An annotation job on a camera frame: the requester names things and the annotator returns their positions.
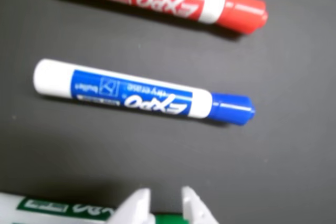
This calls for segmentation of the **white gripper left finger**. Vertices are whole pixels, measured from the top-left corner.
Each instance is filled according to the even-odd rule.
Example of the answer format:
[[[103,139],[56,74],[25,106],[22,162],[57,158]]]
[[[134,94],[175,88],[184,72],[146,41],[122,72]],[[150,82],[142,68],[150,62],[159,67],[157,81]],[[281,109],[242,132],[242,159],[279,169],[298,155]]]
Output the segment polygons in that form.
[[[151,191],[141,188],[130,195],[108,219],[110,224],[152,223]]]

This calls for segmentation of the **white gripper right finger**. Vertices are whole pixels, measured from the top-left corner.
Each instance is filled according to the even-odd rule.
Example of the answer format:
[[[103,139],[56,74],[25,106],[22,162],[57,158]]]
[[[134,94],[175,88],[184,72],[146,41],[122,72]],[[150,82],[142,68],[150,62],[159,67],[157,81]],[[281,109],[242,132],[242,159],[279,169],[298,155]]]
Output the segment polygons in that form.
[[[211,211],[195,190],[189,186],[182,188],[183,219],[192,224],[218,224]]]

